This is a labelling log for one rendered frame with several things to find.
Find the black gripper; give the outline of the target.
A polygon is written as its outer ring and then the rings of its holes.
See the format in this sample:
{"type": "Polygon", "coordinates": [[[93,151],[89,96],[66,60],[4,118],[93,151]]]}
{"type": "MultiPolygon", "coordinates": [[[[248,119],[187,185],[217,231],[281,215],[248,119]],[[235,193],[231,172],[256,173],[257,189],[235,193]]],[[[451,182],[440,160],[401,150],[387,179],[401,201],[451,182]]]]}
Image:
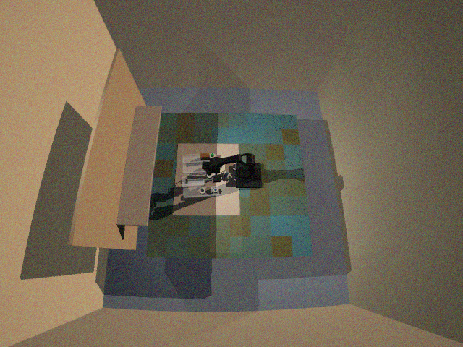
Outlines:
{"type": "MultiPolygon", "coordinates": [[[[213,170],[214,171],[214,170],[213,170]]],[[[214,171],[214,173],[216,174],[215,176],[213,176],[213,183],[216,183],[216,182],[221,182],[221,176],[219,176],[218,173],[220,173],[220,169],[217,170],[217,171],[214,171]],[[217,175],[218,174],[218,175],[217,175]]]]}

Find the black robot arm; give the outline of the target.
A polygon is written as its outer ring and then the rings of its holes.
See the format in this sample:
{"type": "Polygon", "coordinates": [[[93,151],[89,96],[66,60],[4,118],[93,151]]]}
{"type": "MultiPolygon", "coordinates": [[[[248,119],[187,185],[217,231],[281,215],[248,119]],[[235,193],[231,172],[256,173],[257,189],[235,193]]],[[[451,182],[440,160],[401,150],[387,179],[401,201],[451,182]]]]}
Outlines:
{"type": "Polygon", "coordinates": [[[202,162],[202,169],[205,169],[206,174],[209,176],[212,173],[214,174],[214,171],[222,168],[222,165],[229,163],[241,163],[243,166],[249,166],[248,175],[250,177],[250,181],[259,179],[259,169],[255,167],[255,155],[252,153],[244,153],[242,155],[236,154],[225,158],[213,157],[210,159],[210,162],[202,162]],[[242,156],[244,155],[247,156],[246,163],[242,161],[242,156]]]}

